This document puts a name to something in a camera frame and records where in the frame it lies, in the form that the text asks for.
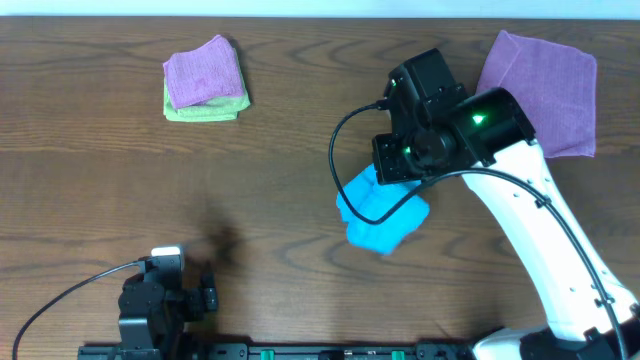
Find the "blue microfiber cloth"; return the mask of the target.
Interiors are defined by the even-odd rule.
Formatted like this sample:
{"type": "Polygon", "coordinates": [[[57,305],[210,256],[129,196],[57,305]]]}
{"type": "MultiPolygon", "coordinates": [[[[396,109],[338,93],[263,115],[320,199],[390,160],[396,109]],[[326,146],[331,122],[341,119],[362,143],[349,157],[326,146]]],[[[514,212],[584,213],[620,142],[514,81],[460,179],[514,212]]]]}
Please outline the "blue microfiber cloth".
{"type": "MultiPolygon", "coordinates": [[[[371,164],[343,190],[362,216],[377,220],[420,184],[420,181],[411,181],[380,185],[374,165],[371,164]]],[[[340,194],[336,197],[336,206],[342,222],[346,224],[348,242],[382,255],[390,255],[406,236],[423,224],[430,212],[428,203],[419,195],[414,195],[383,223],[370,225],[353,214],[340,194]]]]}

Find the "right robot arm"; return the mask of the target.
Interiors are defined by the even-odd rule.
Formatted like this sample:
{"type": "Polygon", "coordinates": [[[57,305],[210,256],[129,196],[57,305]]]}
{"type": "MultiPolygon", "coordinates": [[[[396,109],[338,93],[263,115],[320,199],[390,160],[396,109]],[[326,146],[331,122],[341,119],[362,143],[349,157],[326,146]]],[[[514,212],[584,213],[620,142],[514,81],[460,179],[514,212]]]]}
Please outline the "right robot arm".
{"type": "Polygon", "coordinates": [[[392,130],[372,142],[378,182],[429,187],[461,177],[503,229],[543,305],[544,327],[501,329],[473,345],[476,358],[638,355],[638,300],[591,245],[507,90],[469,95],[433,49],[390,72],[384,107],[392,130]]]}

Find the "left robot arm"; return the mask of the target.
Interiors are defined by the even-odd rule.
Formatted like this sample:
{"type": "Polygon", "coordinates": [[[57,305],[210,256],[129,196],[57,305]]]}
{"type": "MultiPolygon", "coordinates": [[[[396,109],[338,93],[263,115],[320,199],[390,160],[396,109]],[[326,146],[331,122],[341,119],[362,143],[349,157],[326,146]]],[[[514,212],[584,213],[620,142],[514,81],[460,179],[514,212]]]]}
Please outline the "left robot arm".
{"type": "Polygon", "coordinates": [[[218,310],[215,276],[207,266],[199,285],[182,285],[180,255],[140,260],[140,273],[127,279],[118,299],[124,359],[186,359],[189,340],[185,324],[218,310]]]}

